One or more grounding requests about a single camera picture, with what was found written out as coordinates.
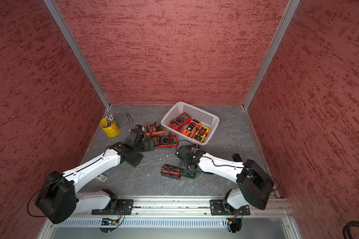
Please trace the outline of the red multimeter with leads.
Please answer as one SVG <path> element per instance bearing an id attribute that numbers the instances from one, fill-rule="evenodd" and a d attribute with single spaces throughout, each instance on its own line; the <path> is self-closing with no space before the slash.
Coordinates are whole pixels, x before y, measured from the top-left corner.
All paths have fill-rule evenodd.
<path id="1" fill-rule="evenodd" d="M 177 118 L 170 121 L 169 127 L 176 131 L 180 131 L 182 127 L 186 125 L 188 122 L 190 122 L 191 120 L 192 118 L 190 115 L 188 115 L 187 113 L 182 113 Z"/>

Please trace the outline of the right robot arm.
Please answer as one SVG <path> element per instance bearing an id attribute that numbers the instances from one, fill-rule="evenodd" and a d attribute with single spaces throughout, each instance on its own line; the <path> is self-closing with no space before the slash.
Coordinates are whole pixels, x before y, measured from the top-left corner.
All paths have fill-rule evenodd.
<path id="1" fill-rule="evenodd" d="M 232 215 L 247 205 L 259 210 L 266 209 L 275 182 L 255 161 L 229 161 L 202 150 L 192 152 L 183 146 L 175 156 L 189 170 L 215 174 L 237 184 L 238 188 L 229 190 L 222 200 L 222 208 L 227 214 Z"/>

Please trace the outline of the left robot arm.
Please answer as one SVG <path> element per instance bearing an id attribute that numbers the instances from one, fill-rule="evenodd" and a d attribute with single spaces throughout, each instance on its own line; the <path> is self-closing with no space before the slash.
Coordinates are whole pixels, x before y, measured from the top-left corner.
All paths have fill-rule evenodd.
<path id="1" fill-rule="evenodd" d="M 50 173 L 36 198 L 35 205 L 52 223 L 59 224 L 71 215 L 85 211 L 117 214 L 120 207 L 118 197 L 108 189 L 81 193 L 80 189 L 103 172 L 127 162 L 137 166 L 143 159 L 143 152 L 154 150 L 154 141 L 149 137 L 106 147 L 105 151 L 92 160 L 63 173 Z"/>

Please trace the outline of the orange black multimeter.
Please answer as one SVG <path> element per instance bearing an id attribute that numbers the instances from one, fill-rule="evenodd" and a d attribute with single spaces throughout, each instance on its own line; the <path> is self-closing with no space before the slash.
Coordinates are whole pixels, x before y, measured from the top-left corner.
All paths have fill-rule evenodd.
<path id="1" fill-rule="evenodd" d="M 192 138 L 200 126 L 201 126 L 200 121 L 196 119 L 192 119 L 183 127 L 181 133 L 189 138 Z"/>

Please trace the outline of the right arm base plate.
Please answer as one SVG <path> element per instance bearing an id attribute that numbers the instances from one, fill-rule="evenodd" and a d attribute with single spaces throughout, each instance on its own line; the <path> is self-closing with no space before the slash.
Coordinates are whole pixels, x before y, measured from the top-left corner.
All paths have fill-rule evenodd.
<path id="1" fill-rule="evenodd" d="M 235 209 L 228 205 L 224 200 L 210 200 L 210 212 L 212 216 L 249 216 L 249 207 L 242 206 L 239 209 Z"/>

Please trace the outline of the yellow multimeter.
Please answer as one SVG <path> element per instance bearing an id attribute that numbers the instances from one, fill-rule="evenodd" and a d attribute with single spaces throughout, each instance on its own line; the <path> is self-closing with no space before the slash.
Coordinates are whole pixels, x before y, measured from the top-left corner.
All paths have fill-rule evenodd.
<path id="1" fill-rule="evenodd" d="M 206 136 L 208 135 L 209 132 L 209 127 L 205 126 L 205 125 L 201 125 L 198 130 L 195 132 L 195 134 L 193 135 L 192 139 L 203 143 Z"/>

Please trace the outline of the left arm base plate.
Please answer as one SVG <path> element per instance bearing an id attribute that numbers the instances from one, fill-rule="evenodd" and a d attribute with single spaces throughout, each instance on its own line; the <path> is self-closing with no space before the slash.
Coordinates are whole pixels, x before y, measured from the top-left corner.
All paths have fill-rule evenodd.
<path id="1" fill-rule="evenodd" d="M 133 199 L 111 199 L 105 209 L 92 210 L 92 215 L 131 215 Z"/>

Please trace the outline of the green large multimeter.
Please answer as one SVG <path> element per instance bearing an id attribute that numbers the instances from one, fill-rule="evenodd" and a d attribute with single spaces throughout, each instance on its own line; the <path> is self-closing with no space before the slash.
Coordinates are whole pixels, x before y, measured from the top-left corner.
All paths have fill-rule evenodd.
<path id="1" fill-rule="evenodd" d="M 195 179 L 196 173 L 194 171 L 191 171 L 189 169 L 181 169 L 181 176 L 185 178 Z"/>

